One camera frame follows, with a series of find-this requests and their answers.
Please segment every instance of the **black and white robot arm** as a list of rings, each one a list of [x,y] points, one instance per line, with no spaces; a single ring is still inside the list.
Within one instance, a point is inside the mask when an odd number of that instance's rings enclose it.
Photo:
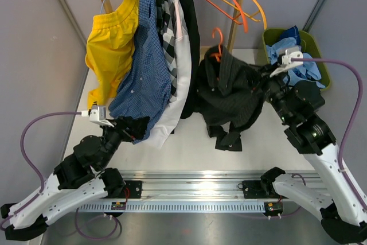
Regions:
[[[83,111],[93,123],[100,125],[103,135],[87,136],[76,145],[44,181],[44,189],[35,190],[17,204],[1,207],[6,239],[27,241],[43,234],[47,227],[70,211],[106,196],[118,197],[125,182],[117,169],[106,168],[121,142],[142,139],[149,117],[133,120],[131,117],[106,119],[106,108],[92,106]]]
[[[264,173],[261,185],[268,193],[287,197],[313,214],[338,243],[363,242],[367,239],[367,210],[356,192],[365,203],[366,195],[343,160],[344,168],[339,167],[336,139],[327,124],[315,114],[315,110],[325,103],[317,85],[300,81],[291,89],[285,86],[283,72],[300,65],[294,64],[292,57],[302,57],[298,48],[290,48],[280,57],[280,66],[278,64],[269,75],[263,91],[283,124],[289,126],[285,130],[288,140],[313,166],[330,196],[304,186],[279,168]],[[348,175],[353,188],[342,172]]]

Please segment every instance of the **table surface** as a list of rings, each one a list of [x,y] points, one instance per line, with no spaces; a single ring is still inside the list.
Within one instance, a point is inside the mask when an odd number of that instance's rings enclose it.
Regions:
[[[233,55],[254,63],[256,50],[234,49]],[[88,91],[97,87],[93,71],[89,71],[78,110],[87,109]],[[282,126],[270,104],[265,103],[262,113],[253,126],[242,132],[242,152],[215,149],[215,138],[209,138],[201,114],[180,120],[175,134],[169,136],[158,150],[141,142],[137,145],[122,143],[109,167],[137,172],[263,172],[278,166],[289,172],[312,172],[313,167],[289,143]],[[101,136],[98,125],[88,118],[76,116],[67,144],[65,156],[88,135]]]

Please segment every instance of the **green bin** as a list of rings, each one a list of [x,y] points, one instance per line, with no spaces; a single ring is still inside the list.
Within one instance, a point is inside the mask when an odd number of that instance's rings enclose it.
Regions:
[[[257,52],[256,64],[264,65],[270,63],[268,53],[266,51],[266,45],[273,45],[274,43],[278,42],[281,33],[283,33],[285,29],[267,29],[264,31],[261,42],[259,45],[259,51]],[[321,53],[319,48],[317,47],[316,41],[310,34],[299,31],[300,39],[301,39],[301,48],[302,53],[308,53],[311,57],[321,57]],[[326,68],[325,63],[317,63],[317,67],[319,68],[321,79],[319,80],[320,83],[325,85],[325,88],[321,89],[324,91],[330,87],[331,80],[329,76],[329,72]]]

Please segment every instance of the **elastic waistband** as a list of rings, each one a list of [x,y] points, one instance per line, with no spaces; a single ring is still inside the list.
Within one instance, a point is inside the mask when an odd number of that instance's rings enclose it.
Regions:
[[[99,14],[93,17],[93,28],[105,29],[121,24],[132,12],[134,7],[139,5],[139,0],[123,0],[121,5],[110,14]]]

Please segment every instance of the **yellow shorts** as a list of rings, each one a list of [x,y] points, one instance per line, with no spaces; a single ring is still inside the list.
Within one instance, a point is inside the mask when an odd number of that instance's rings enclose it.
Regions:
[[[134,34],[138,27],[139,0],[123,0],[116,11],[93,17],[85,63],[94,71],[99,86],[88,94],[88,108],[104,105],[116,96],[121,80],[131,68]]]

